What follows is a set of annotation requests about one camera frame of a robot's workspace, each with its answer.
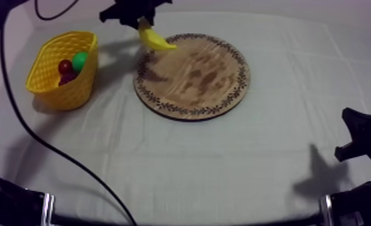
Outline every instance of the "white table surface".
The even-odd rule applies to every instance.
[[[98,35],[100,67],[90,101],[57,114],[33,101],[25,79],[40,46],[69,30]],[[142,53],[137,33],[117,21],[38,29],[9,70],[32,128],[103,178],[138,222],[226,224],[310,214],[319,197],[371,180],[368,158],[334,158],[335,146],[350,141],[342,110],[371,114],[371,32],[240,13],[161,13],[155,30],[205,33],[238,48],[251,69],[240,105],[199,123],[150,112],[132,86]],[[92,178],[32,141],[4,90],[0,173],[55,194],[57,212],[124,221]]]

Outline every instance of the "wood grain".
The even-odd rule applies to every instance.
[[[133,81],[141,101],[158,114],[178,120],[205,120],[234,108],[250,85],[242,54],[204,34],[167,39],[174,50],[150,50]]]

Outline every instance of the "black cable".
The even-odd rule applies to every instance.
[[[8,80],[8,74],[7,74],[7,67],[5,63],[5,52],[4,52],[4,27],[0,29],[0,62],[1,62],[1,71],[3,74],[3,81],[4,81],[4,86],[5,90],[7,92],[8,99],[10,100],[11,106],[13,107],[13,111],[16,114],[18,120],[20,121],[22,127],[30,134],[37,142],[42,144],[43,146],[49,148],[51,151],[55,152],[56,154],[62,156],[63,158],[71,161],[73,164],[77,165],[80,167],[82,170],[84,170],[86,173],[88,173],[92,178],[94,178],[98,183],[100,183],[111,195],[114,197],[114,199],[121,205],[122,209],[125,211],[127,214],[127,217],[130,220],[130,223],[132,223],[133,226],[137,226],[137,223],[135,219],[133,218],[132,214],[130,211],[127,209],[125,204],[122,202],[122,200],[118,197],[118,195],[115,194],[115,192],[103,181],[101,180],[95,173],[93,173],[91,170],[89,170],[86,166],[81,164],[79,161],[76,159],[70,157],[68,154],[64,153],[63,151],[55,148],[54,146],[50,145],[46,141],[44,141],[42,138],[40,138],[37,134],[35,134],[34,131],[29,128],[27,123],[25,122],[24,118],[22,117],[20,110],[17,106],[17,103],[14,99],[13,91],[11,90],[11,85],[10,81]]]
[[[63,14],[65,14],[67,11],[69,11],[73,6],[77,4],[79,0],[74,0],[67,8],[65,8],[62,12],[52,16],[52,17],[44,17],[39,13],[39,6],[38,6],[38,0],[34,0],[34,5],[35,5],[35,13],[37,14],[37,17],[41,20],[54,20]]]

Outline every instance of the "yellow basket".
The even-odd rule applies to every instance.
[[[26,89],[51,108],[71,110],[82,106],[93,89],[98,68],[97,37],[85,31],[72,31],[46,42],[26,80]],[[59,87],[59,62],[72,60],[78,52],[87,52],[87,60],[77,78]]]

